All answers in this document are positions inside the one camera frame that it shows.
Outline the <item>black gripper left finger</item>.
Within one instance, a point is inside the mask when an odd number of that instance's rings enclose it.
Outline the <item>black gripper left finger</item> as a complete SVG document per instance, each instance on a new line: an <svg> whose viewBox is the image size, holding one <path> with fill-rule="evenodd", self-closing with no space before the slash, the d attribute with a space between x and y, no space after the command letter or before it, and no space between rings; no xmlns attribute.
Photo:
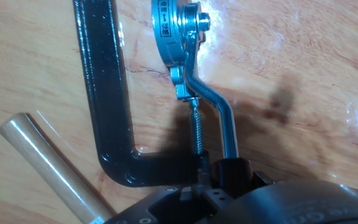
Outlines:
<svg viewBox="0 0 358 224"><path fill-rule="evenodd" d="M208 184L165 187L110 218L106 224L208 223L232 201L225 191Z"/></svg>

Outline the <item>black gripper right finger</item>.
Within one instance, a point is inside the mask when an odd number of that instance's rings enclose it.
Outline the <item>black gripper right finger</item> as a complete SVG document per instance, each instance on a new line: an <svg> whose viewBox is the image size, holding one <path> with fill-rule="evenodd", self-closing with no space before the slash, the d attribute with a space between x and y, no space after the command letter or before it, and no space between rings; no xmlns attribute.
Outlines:
<svg viewBox="0 0 358 224"><path fill-rule="evenodd" d="M275 184L275 181L271 179L265 172L253 171L252 184L255 189L264 187L266 185Z"/></svg>

